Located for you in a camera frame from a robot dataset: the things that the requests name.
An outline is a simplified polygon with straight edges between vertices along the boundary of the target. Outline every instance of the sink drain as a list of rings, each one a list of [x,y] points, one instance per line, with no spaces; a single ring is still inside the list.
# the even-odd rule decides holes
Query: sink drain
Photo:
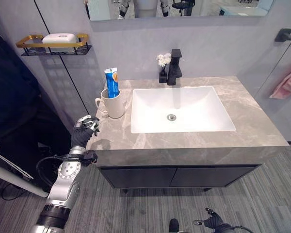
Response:
[[[176,119],[177,119],[177,117],[174,114],[168,114],[167,115],[167,120],[169,120],[169,121],[175,121]]]

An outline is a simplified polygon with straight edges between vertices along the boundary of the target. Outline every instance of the bathroom sink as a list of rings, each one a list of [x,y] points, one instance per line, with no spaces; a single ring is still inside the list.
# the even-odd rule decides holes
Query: bathroom sink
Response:
[[[235,126],[212,86],[135,89],[130,131],[235,131]]]

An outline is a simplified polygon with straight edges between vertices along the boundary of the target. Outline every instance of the white soap bar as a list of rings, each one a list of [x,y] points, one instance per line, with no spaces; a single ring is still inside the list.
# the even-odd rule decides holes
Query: white soap bar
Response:
[[[42,39],[42,43],[76,43],[77,37],[72,33],[49,34]],[[71,47],[50,47],[53,52],[74,52]]]

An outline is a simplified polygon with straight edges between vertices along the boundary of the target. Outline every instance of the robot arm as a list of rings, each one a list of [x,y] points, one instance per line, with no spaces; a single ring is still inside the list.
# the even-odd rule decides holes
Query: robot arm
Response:
[[[117,19],[124,19],[125,18],[126,12],[129,8],[129,2],[130,2],[130,0],[122,0],[121,5],[118,9],[119,14],[118,14]]]
[[[168,5],[168,0],[161,0],[161,9],[164,17],[168,16],[169,12],[169,5]]]
[[[57,156],[63,163],[58,168],[57,180],[31,233],[64,233],[86,168],[97,161],[96,153],[93,150],[86,151],[85,147],[93,133],[97,136],[98,121],[98,118],[87,115],[76,122],[71,136],[72,148],[68,155]]]
[[[214,212],[212,209],[206,208],[206,211],[211,217],[206,220],[195,220],[193,224],[196,226],[205,225],[210,229],[214,230],[214,233],[235,233],[234,229],[243,229],[249,233],[253,233],[249,228],[243,226],[235,226],[232,227],[231,225],[224,223],[222,218]]]

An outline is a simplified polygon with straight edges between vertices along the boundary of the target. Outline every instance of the white pole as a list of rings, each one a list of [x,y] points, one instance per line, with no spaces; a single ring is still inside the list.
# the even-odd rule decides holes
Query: white pole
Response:
[[[49,195],[47,192],[44,192],[41,188],[34,186],[28,181],[18,177],[17,175],[5,170],[2,167],[0,167],[0,179],[3,179],[9,183],[12,183],[43,198],[46,198]]]

